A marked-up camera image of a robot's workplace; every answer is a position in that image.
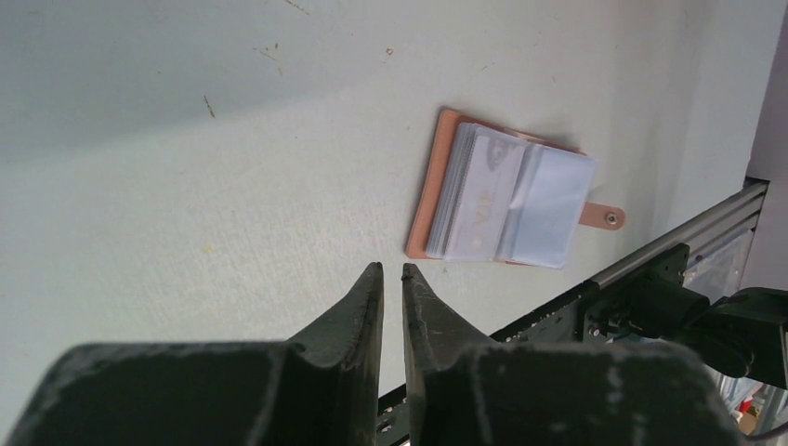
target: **white surface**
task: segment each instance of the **white surface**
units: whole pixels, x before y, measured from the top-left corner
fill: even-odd
[[[284,338],[374,260],[390,390],[439,106],[579,145],[628,214],[563,271],[419,262],[491,332],[740,188],[785,7],[299,2],[0,3],[0,431],[71,345]]]

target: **black cable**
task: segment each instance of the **black cable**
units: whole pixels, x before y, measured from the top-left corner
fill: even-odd
[[[747,441],[755,443],[757,441],[766,441],[767,439],[776,439],[780,435],[786,433],[788,433],[788,421],[771,429],[769,432],[764,432],[761,434],[754,434],[754,435],[745,435],[744,438],[747,439]]]

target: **white table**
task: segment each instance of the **white table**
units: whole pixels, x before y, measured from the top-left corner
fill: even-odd
[[[398,386],[440,106],[582,147],[628,214],[563,271],[419,262],[491,332],[740,188],[786,4],[295,2],[0,4],[0,433],[69,346],[285,338],[376,260]]]

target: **scratch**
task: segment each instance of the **scratch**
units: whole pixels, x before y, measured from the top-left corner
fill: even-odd
[[[267,57],[267,58],[269,58],[269,59],[273,60],[274,62],[278,62],[278,61],[279,61],[278,59],[274,58],[274,57],[273,57],[271,54],[269,54],[269,53],[267,53],[267,52],[263,51],[262,49],[258,49],[258,51],[257,51],[257,52],[258,52],[258,53],[260,53],[260,54],[262,54],[263,56],[265,56],[265,57]]]
[[[214,109],[211,108],[211,103],[208,102],[208,97],[206,95],[203,95],[203,100],[205,101],[205,105],[208,107],[208,112],[211,113],[211,117],[216,119],[217,116],[214,114]]]
[[[304,9],[304,7],[302,7],[298,3],[294,2],[293,0],[284,0],[284,3],[290,5],[291,7],[294,7],[295,9],[298,9],[299,11],[303,12],[304,14],[306,14],[308,16],[311,15],[311,14],[309,14],[309,11]]]

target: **open wallet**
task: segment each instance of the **open wallet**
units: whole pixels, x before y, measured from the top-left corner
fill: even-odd
[[[578,224],[619,230],[625,222],[622,209],[586,202],[597,164],[444,109],[406,254],[563,268]]]

